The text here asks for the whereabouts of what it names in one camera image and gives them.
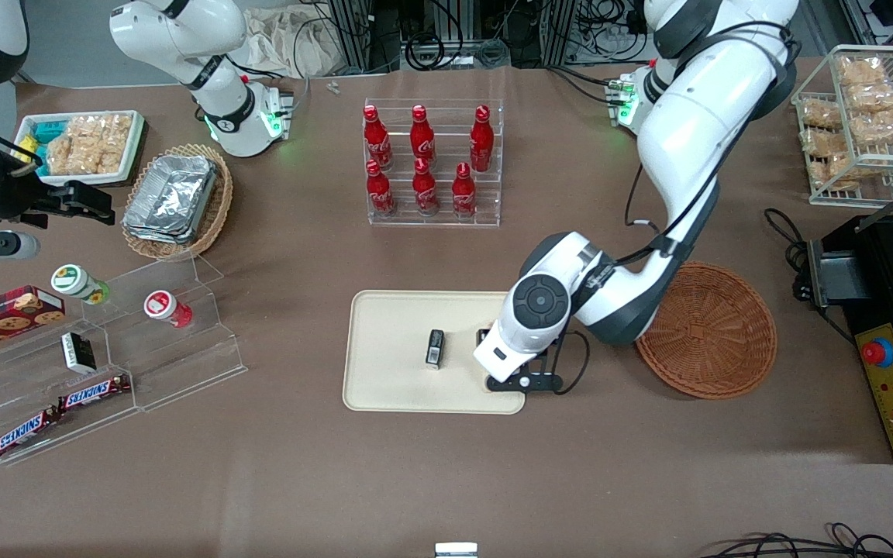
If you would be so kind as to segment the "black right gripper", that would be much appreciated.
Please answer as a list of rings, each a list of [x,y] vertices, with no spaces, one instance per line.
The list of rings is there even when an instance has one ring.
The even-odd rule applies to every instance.
[[[106,191],[82,181],[67,181],[64,188],[65,207],[63,188],[43,183],[34,172],[15,177],[7,170],[0,170],[0,220],[25,222],[46,229],[51,215],[68,215],[106,226],[115,225],[112,198]]]

